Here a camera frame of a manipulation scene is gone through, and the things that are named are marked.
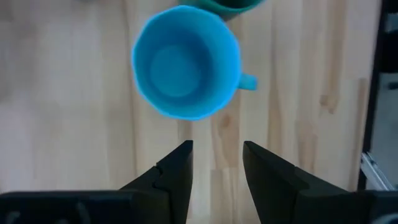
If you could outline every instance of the mug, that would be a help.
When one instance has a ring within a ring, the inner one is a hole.
[[[181,4],[196,6],[228,20],[256,7],[262,0],[179,0]]]
[[[138,92],[161,114],[198,120],[225,107],[237,88],[255,90],[241,73],[239,45],[217,15],[176,6],[152,17],[132,50]]]

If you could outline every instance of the wood grain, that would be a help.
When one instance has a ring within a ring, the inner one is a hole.
[[[145,102],[129,64],[176,0],[1,1],[0,190],[116,189],[186,139],[187,223],[259,223],[245,140],[354,190],[380,2],[266,0],[228,21],[259,88],[188,122]]]

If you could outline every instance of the light wood surface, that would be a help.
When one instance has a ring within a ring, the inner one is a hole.
[[[356,187],[380,0],[267,0],[229,21],[257,91],[197,122],[136,92],[130,48],[174,0],[0,1],[0,192],[116,189],[194,140],[188,223],[259,223],[252,140]]]

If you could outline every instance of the cup handle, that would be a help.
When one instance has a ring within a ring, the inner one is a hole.
[[[243,90],[256,90],[257,78],[254,75],[242,74],[238,88]]]

